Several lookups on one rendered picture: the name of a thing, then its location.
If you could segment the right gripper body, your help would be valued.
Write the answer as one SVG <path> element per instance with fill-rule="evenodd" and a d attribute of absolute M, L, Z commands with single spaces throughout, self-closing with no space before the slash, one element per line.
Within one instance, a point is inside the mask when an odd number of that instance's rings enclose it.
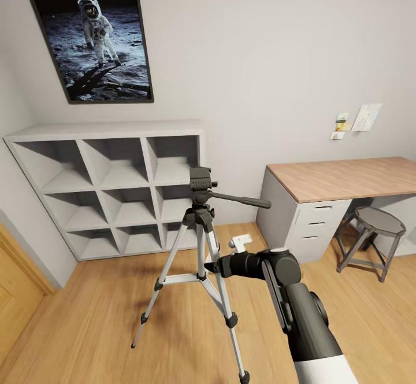
<path fill-rule="evenodd" d="M 246 250 L 243 253 L 235 253 L 233 255 L 222 256 L 218 261 L 220 263 L 220 272 L 222 278 L 229 278 L 230 276 L 239 275 L 244 277 L 249 277 L 250 275 L 247 272 L 246 262 L 249 255 Z"/>

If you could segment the camera tripod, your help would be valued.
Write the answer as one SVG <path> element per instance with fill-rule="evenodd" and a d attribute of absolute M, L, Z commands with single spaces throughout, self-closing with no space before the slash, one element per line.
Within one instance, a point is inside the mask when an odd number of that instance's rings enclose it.
<path fill-rule="evenodd" d="M 217 187 L 218 182 L 211 182 L 210 177 L 211 168 L 198 166 L 196 168 L 190 168 L 190 190 L 192 190 L 192 208 L 188 208 L 183 217 L 182 224 L 178 231 L 177 237 L 174 240 L 173 246 L 170 250 L 166 264 L 161 272 L 161 276 L 157 279 L 154 286 L 154 294 L 151 299 L 151 302 L 146 310 L 146 313 L 141 316 L 141 327 L 136 336 L 135 341 L 131 345 L 131 348 L 134 349 L 139 338 L 139 335 L 142 331 L 144 324 L 148 320 L 148 315 L 153 307 L 153 303 L 159 293 L 163 288 L 163 285 L 178 284 L 178 283 L 190 283 L 190 282 L 200 282 L 203 287 L 206 289 L 208 294 L 211 296 L 213 301 L 218 306 L 219 310 L 225 318 L 225 324 L 229 327 L 231 334 L 231 339 L 233 343 L 233 348 L 235 351 L 235 356 L 239 368 L 239 378 L 241 384 L 248 384 L 250 382 L 250 374 L 248 371 L 245 371 L 242 364 L 242 358 L 240 356 L 240 350 L 237 343 L 237 338 L 235 334 L 235 325 L 237 325 L 238 317 L 235 312 L 231 311 L 228 294 L 226 292 L 224 278 L 221 276 L 221 272 L 215 274 L 218 289 L 214 287 L 209 278 L 207 277 L 209 270 L 205 269 L 204 264 L 207 263 L 216 263 L 219 258 L 222 258 L 220 252 L 220 244 L 216 236 L 216 232 L 213 225 L 213 218 L 215 217 L 214 209 L 210 210 L 210 205 L 206 204 L 209 198 L 221 198 L 225 200 L 237 201 L 241 204 L 257 206 L 263 209 L 270 209 L 272 206 L 271 201 L 261 200 L 256 198 L 249 197 L 235 197 L 232 195 L 225 195 L 220 193 L 213 193 L 208 188 Z M 191 274 L 182 274 L 182 275 L 172 275 L 166 276 L 168 270 L 171 266 L 171 263 L 176 255 L 176 252 L 179 248 L 179 245 L 183 239 L 185 231 L 189 226 L 191 221 L 196 223 L 196 232 L 197 232 L 197 246 L 198 246 L 198 272 Z M 207 239 L 209 247 L 209 255 L 205 260 L 205 239 Z"/>

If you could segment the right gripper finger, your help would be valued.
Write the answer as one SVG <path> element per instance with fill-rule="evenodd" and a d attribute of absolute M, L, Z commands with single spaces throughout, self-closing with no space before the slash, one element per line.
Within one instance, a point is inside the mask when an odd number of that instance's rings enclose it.
<path fill-rule="evenodd" d="M 207 264 L 204 264 L 204 266 L 205 266 L 205 269 L 208 269 L 212 273 L 215 273 L 215 274 L 220 273 L 221 269 L 220 269 L 220 263 L 218 260 L 216 263 L 207 263 Z"/>

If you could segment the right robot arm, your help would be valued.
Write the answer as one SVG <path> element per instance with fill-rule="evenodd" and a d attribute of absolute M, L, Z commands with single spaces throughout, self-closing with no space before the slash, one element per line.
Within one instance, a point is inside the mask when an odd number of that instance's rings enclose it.
<path fill-rule="evenodd" d="M 222 278 L 239 275 L 265 280 L 296 368 L 299 384 L 359 384 L 329 329 L 319 297 L 301 283 L 302 273 L 289 249 L 248 253 L 249 234 L 233 237 L 231 254 L 204 264 Z"/>

